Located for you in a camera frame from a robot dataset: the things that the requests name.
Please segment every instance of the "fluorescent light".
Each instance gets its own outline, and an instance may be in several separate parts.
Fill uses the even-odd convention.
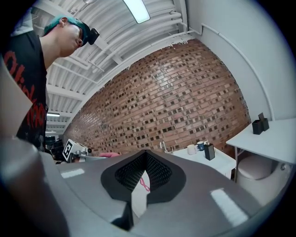
[[[149,13],[142,0],[123,0],[137,23],[143,23],[150,19]]]
[[[96,2],[97,0],[83,0],[86,4],[91,4]]]
[[[59,117],[59,113],[47,113],[47,116],[52,116],[52,117]]]

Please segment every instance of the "black t-shirt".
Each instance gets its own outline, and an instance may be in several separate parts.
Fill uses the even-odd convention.
[[[46,68],[39,37],[34,31],[11,37],[3,53],[4,63],[18,86],[33,103],[20,126],[17,137],[45,147]]]

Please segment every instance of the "blue cup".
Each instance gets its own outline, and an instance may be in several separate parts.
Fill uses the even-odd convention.
[[[197,143],[197,149],[200,151],[204,150],[204,142],[203,141],[200,141]]]

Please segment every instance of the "brick wall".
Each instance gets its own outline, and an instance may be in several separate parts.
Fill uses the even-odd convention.
[[[137,61],[98,91],[64,134],[94,155],[174,150],[209,139],[232,155],[225,142],[250,123],[235,79],[198,40],[161,49]]]

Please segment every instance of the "black pen holder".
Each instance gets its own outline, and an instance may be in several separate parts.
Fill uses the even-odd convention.
[[[262,129],[263,131],[266,131],[267,129],[269,129],[268,120],[266,118],[262,121]]]
[[[205,154],[205,158],[207,160],[212,160],[215,158],[215,151],[214,151],[214,145],[213,144],[209,144],[209,145],[204,145],[204,154]]]
[[[252,122],[253,134],[260,135],[263,132],[263,123],[261,120]]]

